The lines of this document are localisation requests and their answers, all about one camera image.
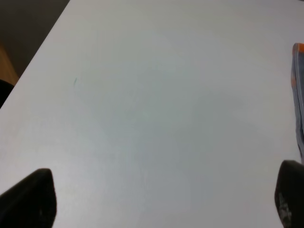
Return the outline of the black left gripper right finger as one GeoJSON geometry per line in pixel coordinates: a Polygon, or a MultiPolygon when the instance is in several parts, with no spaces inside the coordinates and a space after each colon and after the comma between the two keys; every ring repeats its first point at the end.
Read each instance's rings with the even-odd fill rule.
{"type": "Polygon", "coordinates": [[[304,226],[304,166],[284,160],[275,188],[275,206],[284,228],[304,226]]]}

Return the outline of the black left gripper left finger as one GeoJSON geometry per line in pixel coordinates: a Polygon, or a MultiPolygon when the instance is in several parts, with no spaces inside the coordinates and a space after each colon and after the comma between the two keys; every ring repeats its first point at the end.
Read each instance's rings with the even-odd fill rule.
{"type": "Polygon", "coordinates": [[[0,195],[2,228],[51,228],[56,214],[51,169],[37,169],[0,195]]]}

